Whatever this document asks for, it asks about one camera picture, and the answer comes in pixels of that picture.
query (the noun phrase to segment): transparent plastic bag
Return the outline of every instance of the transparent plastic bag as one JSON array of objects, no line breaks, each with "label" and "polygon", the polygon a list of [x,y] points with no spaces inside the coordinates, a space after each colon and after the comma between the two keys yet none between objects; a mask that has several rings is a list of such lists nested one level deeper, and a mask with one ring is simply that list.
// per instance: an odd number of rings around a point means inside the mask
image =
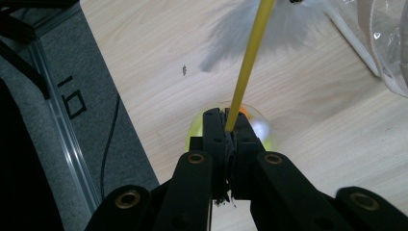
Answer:
[{"label": "transparent plastic bag", "polygon": [[370,70],[408,97],[406,0],[329,0],[327,14]]}]

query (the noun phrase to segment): yellow straw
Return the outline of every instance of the yellow straw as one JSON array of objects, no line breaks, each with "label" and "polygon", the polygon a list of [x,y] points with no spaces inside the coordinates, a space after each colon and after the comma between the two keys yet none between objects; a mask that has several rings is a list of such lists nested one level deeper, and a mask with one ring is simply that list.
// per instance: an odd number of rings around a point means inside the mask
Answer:
[{"label": "yellow straw", "polygon": [[251,74],[252,67],[255,63],[256,54],[258,53],[258,49],[261,44],[262,37],[264,36],[264,31],[267,27],[269,15],[272,11],[274,3],[274,0],[261,0],[259,5],[254,24],[252,26],[252,32],[249,37],[249,42],[246,46],[245,56],[243,57],[240,75],[238,77],[231,109],[227,118],[227,124],[225,125],[225,131],[227,132],[232,132],[232,130],[234,130],[235,122],[237,121],[238,113],[240,111],[243,94],[245,93],[246,86],[248,85],[249,75]]}]

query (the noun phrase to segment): light wood tabletop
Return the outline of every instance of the light wood tabletop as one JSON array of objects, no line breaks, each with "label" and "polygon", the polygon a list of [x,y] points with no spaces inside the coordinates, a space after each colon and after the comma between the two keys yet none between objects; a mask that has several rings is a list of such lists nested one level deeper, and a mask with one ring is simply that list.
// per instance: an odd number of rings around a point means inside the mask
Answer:
[{"label": "light wood tabletop", "polygon": [[[102,1],[81,6],[161,183],[185,152],[193,118],[232,100],[242,58],[212,71],[209,35],[236,1]],[[390,92],[336,27],[313,46],[258,59],[243,102],[268,119],[287,155],[318,190],[358,186],[408,214],[408,99]],[[213,230],[254,230],[249,203],[213,212]]]}]

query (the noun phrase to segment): carpeted floor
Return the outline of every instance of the carpeted floor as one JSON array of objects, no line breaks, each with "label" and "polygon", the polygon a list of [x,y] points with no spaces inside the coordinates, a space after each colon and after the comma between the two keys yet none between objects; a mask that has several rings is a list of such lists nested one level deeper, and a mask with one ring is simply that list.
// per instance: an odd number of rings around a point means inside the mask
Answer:
[{"label": "carpeted floor", "polygon": [[[39,42],[48,70],[56,84],[65,112],[84,156],[89,175],[100,193],[102,159],[113,125],[117,91],[93,39],[84,15],[78,11],[56,26],[43,30]],[[24,20],[59,13],[25,11]],[[26,46],[8,41],[18,54],[33,63]],[[80,191],[76,188],[65,159],[59,127],[36,86],[0,58],[0,77],[8,85],[38,152],[51,190],[57,202],[65,230],[83,230],[89,220]],[[158,186],[153,169],[141,147],[121,102],[105,165],[105,195],[124,185],[139,185],[149,190]]]}]

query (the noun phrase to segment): white feather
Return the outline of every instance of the white feather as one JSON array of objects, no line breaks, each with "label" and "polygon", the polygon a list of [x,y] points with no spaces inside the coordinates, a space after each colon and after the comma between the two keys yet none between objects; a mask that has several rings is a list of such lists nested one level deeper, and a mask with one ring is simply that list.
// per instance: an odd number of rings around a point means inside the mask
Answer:
[{"label": "white feather", "polygon": [[[218,20],[209,37],[210,53],[200,64],[201,70],[211,71],[222,60],[243,56],[259,3],[260,0],[245,0],[220,9],[228,8],[228,11]],[[276,0],[259,56],[270,55],[277,49],[307,45],[323,17],[319,0],[305,0],[295,5],[289,0]]]}]

